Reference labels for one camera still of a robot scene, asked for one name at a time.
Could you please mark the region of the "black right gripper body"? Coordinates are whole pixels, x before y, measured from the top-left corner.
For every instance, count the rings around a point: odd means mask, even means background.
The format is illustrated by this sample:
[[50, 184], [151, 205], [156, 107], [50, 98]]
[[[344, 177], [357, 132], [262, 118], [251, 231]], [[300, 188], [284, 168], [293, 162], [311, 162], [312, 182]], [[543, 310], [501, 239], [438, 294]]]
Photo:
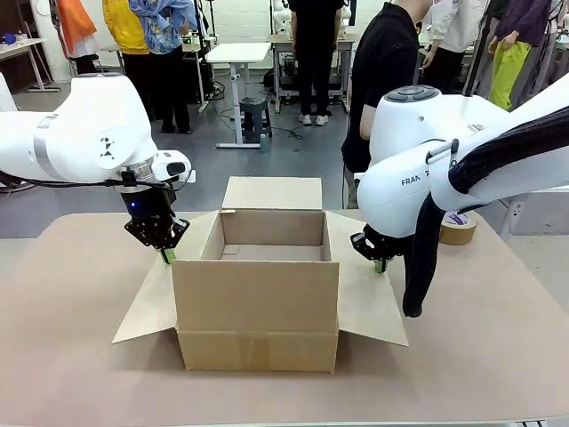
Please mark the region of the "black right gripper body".
[[382, 235], [369, 224], [363, 229], [366, 259], [391, 259], [404, 252], [404, 239]]

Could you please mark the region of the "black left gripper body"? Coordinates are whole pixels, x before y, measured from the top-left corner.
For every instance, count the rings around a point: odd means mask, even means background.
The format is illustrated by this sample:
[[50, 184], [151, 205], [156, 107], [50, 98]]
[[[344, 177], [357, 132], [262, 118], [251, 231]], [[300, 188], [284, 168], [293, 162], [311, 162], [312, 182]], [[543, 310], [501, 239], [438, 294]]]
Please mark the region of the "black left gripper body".
[[176, 196], [173, 191], [174, 180], [154, 182], [151, 185], [134, 184], [116, 185], [124, 201], [131, 221], [134, 223], [173, 223], [172, 203]]

